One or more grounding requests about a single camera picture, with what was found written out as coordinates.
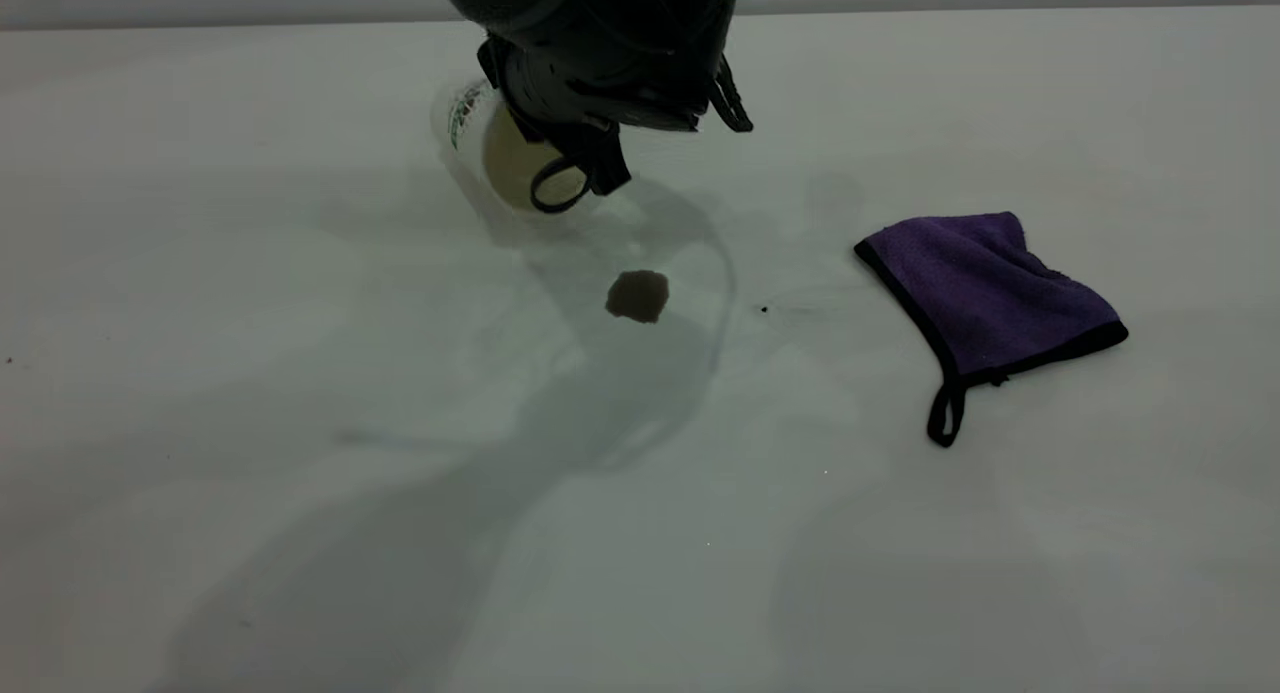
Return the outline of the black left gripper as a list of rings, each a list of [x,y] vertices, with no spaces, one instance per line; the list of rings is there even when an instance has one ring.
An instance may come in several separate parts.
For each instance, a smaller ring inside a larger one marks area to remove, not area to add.
[[[714,110],[742,128],[724,54],[736,0],[449,0],[486,32],[477,60],[521,136],[572,126],[580,199],[631,179],[621,126],[694,132]]]

